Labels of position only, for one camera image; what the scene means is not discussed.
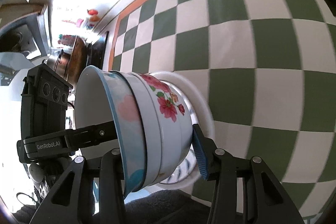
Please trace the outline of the white bowl floral pattern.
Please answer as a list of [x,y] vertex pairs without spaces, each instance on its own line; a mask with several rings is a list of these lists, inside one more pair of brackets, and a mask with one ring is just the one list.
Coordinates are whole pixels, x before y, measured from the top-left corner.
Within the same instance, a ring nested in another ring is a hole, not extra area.
[[161,134],[161,166],[155,183],[174,173],[191,147],[192,121],[182,96],[175,88],[149,74],[134,73],[145,85]]

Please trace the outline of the white bowl pink blue pattern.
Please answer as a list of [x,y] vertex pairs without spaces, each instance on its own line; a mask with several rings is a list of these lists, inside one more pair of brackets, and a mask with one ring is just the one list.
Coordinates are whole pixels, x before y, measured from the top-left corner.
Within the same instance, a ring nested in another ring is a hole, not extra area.
[[96,126],[102,138],[101,148],[92,145],[82,150],[87,158],[99,157],[120,149],[123,169],[123,195],[139,190],[145,182],[147,157],[142,119],[134,93],[120,72],[104,72],[86,67],[78,80],[75,93],[75,126]]

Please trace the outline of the black wok on stove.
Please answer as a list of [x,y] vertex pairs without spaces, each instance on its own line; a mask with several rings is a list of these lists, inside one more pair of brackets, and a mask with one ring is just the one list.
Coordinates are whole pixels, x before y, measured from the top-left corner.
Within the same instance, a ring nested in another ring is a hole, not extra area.
[[76,35],[59,35],[58,48],[47,60],[47,65],[72,86],[76,86],[85,67],[93,65],[102,69],[109,32],[95,42],[86,43]]

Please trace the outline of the green white checkered mat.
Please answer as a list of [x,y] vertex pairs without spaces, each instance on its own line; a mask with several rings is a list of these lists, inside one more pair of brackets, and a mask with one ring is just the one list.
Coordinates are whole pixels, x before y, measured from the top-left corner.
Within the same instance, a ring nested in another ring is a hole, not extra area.
[[215,140],[260,156],[304,219],[335,192],[335,17],[324,0],[136,0],[110,68],[176,72],[211,109]]

